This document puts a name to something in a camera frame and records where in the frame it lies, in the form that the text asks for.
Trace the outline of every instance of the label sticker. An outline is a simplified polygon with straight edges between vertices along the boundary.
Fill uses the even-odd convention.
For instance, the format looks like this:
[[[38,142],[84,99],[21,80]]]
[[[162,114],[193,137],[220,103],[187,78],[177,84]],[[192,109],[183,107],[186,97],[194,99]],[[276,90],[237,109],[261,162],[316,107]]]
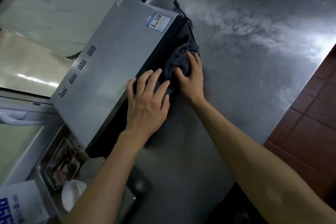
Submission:
[[[150,18],[147,26],[157,31],[163,32],[167,28],[171,18],[167,16],[163,16],[161,14],[154,13],[153,16]]]

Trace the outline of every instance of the dark cloth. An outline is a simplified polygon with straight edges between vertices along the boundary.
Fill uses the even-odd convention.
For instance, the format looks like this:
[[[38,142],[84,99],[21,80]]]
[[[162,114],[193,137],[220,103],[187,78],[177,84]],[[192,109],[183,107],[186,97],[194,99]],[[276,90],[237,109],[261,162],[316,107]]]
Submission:
[[[236,183],[215,211],[209,215],[206,224],[267,224],[245,193]]]
[[[195,56],[196,52],[199,54],[200,48],[196,45],[195,40],[190,35],[178,39],[178,42],[180,45],[174,49],[167,59],[165,66],[162,69],[162,74],[155,85],[154,92],[156,92],[159,86],[167,80],[171,82],[171,86],[176,86],[176,78],[174,78],[175,67],[179,67],[182,73],[187,77],[191,74],[187,52],[190,51],[190,53]]]

